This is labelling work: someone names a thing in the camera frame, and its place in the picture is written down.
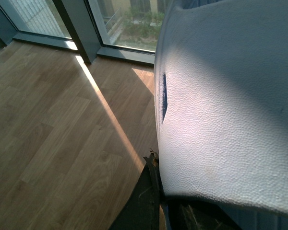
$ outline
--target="textured white cover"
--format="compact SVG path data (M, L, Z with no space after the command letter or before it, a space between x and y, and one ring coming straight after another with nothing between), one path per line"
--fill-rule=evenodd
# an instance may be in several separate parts
M190 2L156 51L165 193L288 215L288 0Z

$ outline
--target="laminate flooring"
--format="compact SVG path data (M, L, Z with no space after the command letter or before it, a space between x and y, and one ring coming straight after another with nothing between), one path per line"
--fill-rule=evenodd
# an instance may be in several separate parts
M158 151L153 94L150 67L2 49L0 230L108 229Z

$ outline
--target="greenery outside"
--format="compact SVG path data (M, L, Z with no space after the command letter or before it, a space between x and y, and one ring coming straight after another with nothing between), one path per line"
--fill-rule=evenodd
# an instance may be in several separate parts
M123 30L115 42L118 46L155 51L164 14L140 12L130 8L123 16Z

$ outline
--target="metal window frame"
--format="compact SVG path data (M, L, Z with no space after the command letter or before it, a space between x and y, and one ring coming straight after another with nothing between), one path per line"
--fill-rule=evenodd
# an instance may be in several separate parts
M152 51L104 44L100 33L105 31L99 30L88 0L77 1L77 7L74 0L54 0L53 3L72 39L20 31L0 6L0 41L5 46L14 39L67 50L72 49L66 42L73 41L78 49L76 52L87 64L91 64L97 56L103 56L154 65L155 53Z

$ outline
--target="glass window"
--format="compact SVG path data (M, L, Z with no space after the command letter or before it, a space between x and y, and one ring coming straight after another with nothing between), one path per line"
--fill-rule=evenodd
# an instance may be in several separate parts
M0 0L20 31L71 38L52 0Z
M89 0L103 43L156 50L170 0Z

